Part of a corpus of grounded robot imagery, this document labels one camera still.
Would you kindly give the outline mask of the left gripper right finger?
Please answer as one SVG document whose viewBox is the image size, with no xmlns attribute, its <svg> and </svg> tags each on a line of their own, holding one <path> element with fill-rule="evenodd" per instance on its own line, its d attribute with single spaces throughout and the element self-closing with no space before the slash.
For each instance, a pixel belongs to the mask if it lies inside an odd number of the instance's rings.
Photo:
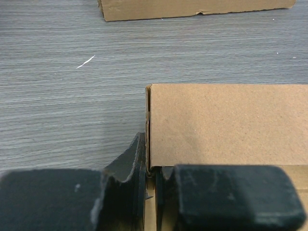
<svg viewBox="0 0 308 231">
<path fill-rule="evenodd" d="M 279 167 L 175 165 L 155 174 L 159 231 L 296 231 L 306 221 Z"/>
</svg>

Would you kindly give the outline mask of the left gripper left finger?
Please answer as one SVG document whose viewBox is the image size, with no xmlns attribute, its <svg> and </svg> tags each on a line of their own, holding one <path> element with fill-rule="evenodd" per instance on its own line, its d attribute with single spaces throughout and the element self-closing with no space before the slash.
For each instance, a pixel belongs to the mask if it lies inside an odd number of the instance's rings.
<svg viewBox="0 0 308 231">
<path fill-rule="evenodd" d="M 142 231 L 145 135 L 103 170 L 31 169 L 0 178 L 3 231 Z"/>
</svg>

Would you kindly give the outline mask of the large brown cardboard box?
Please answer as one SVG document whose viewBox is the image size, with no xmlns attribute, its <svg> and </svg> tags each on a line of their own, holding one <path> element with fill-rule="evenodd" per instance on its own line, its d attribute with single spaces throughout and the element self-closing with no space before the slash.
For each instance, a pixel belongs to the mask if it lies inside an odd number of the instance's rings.
<svg viewBox="0 0 308 231">
<path fill-rule="evenodd" d="M 172 18 L 292 8 L 296 0 L 99 0 L 105 21 Z"/>
</svg>

